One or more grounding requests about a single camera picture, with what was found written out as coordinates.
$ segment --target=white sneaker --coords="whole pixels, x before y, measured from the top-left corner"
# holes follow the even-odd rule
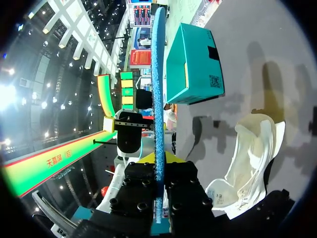
[[[285,122],[274,124],[267,115],[249,114],[235,130],[236,147],[228,172],[205,190],[213,209],[225,211],[230,219],[264,199],[264,171],[281,147]]]

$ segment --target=teal box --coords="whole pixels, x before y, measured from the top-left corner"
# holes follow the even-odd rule
[[[167,102],[177,104],[224,94],[219,56],[210,30],[180,24],[166,61],[166,90]]]

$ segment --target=qr code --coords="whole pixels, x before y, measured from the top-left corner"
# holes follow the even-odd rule
[[[210,87],[220,88],[220,79],[218,76],[209,75]]]

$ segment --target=yellow panel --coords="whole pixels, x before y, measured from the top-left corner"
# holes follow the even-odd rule
[[[103,130],[114,132],[114,118],[104,117],[104,128]]]
[[[122,80],[121,87],[122,88],[133,88],[133,80]]]
[[[133,104],[133,97],[122,97],[122,104]]]
[[[165,151],[165,156],[166,156],[166,162],[168,164],[173,163],[173,162],[177,162],[177,163],[185,163],[186,162],[185,160],[177,158],[175,155],[169,153],[168,151]],[[155,155],[153,152],[153,153],[149,154],[148,156],[144,157],[143,159],[140,159],[138,161],[138,163],[143,164],[145,162],[148,162],[150,164],[154,164],[154,161],[155,161]]]

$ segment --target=gray floor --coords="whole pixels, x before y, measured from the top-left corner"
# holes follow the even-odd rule
[[[195,162],[206,187],[229,167],[236,122],[253,109],[266,113],[276,122],[286,121],[268,192],[284,188],[297,200],[317,164],[317,139],[309,132],[317,105],[317,68],[309,42],[276,0],[226,0],[206,28],[218,48],[225,96],[179,105],[177,155]]]

